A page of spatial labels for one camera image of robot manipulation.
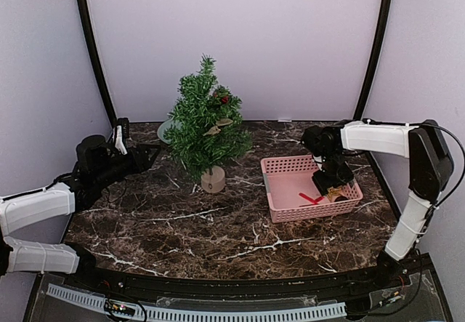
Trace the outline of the pink plastic basket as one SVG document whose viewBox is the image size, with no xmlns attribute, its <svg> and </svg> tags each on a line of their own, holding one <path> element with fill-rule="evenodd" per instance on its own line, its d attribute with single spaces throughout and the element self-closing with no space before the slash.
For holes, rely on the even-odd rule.
<svg viewBox="0 0 465 322">
<path fill-rule="evenodd" d="M 274 223 L 346 214 L 363 199 L 356 182 L 340 187 L 346 201 L 335 202 L 335 198 L 324 196 L 318 205 L 313 206 L 301 198 L 299 193 L 311 198 L 321 196 L 312 181 L 313 173 L 320 169 L 311 155 L 263 158 L 261 168 Z"/>
</svg>

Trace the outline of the small green christmas tree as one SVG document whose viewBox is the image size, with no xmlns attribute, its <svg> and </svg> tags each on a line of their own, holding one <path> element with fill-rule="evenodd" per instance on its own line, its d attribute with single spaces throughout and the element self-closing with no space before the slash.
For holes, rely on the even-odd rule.
<svg viewBox="0 0 465 322">
<path fill-rule="evenodd" d="M 218 88 L 230 92 L 227 104 L 213 98 Z M 219 83 L 216 60 L 203 55 L 197 72 L 179 80 L 179 96 L 169 117 L 173 124 L 167 137 L 171 140 L 171 157 L 188 177 L 207 193 L 219 193 L 226 184 L 224 165 L 250 151 L 251 133 L 243 127 L 242 101 L 228 87 Z M 219 134 L 203 136 L 221 118 L 233 123 Z"/>
</svg>

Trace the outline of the brown reindeer ornament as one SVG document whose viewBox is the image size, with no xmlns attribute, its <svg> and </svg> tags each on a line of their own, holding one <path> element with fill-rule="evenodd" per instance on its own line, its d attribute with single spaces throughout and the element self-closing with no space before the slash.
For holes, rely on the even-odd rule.
<svg viewBox="0 0 465 322">
<path fill-rule="evenodd" d="M 218 120 L 215 125 L 213 125 L 203 136 L 214 136 L 219 134 L 222 130 L 222 127 L 229 126 L 233 123 L 233 120 L 230 118 L 221 118 Z"/>
</svg>

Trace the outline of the brown ball ornament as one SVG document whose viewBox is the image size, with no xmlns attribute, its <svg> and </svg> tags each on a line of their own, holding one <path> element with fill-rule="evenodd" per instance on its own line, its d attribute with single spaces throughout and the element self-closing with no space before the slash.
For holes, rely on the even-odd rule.
<svg viewBox="0 0 465 322">
<path fill-rule="evenodd" d="M 338 196 L 337 198 L 335 198 L 335 202 L 341 202 L 341 201 L 346 201 L 347 200 L 347 197 L 345 196 Z"/>
</svg>

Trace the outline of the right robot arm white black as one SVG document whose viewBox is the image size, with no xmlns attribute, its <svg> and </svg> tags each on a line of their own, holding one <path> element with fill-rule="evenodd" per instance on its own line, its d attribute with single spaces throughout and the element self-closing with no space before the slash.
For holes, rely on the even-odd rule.
<svg viewBox="0 0 465 322">
<path fill-rule="evenodd" d="M 306 128 L 301 143 L 318 165 L 312 181 L 323 196 L 353 182 L 355 177 L 347 163 L 350 153 L 384 155 L 388 161 L 403 162 L 400 176 L 407 183 L 408 196 L 382 251 L 383 256 L 399 262 L 419 242 L 434 211 L 449 196 L 445 189 L 454 172 L 454 162 L 444 138 L 447 133 L 434 120 L 344 120 Z"/>
</svg>

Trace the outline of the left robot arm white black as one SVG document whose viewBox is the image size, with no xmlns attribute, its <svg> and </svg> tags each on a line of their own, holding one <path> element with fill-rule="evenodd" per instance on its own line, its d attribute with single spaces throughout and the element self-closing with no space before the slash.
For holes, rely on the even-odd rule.
<svg viewBox="0 0 465 322">
<path fill-rule="evenodd" d="M 73 274 L 87 290 L 100 287 L 102 273 L 93 267 L 96 259 L 82 246 L 23 241 L 11 234 L 49 218 L 90 209 L 114 182 L 150 169 L 160 152 L 160 145 L 128 148 L 120 138 L 110 143 L 102 135 L 92 135 L 77 145 L 72 172 L 44 188 L 1 198 L 1 274 Z"/>
</svg>

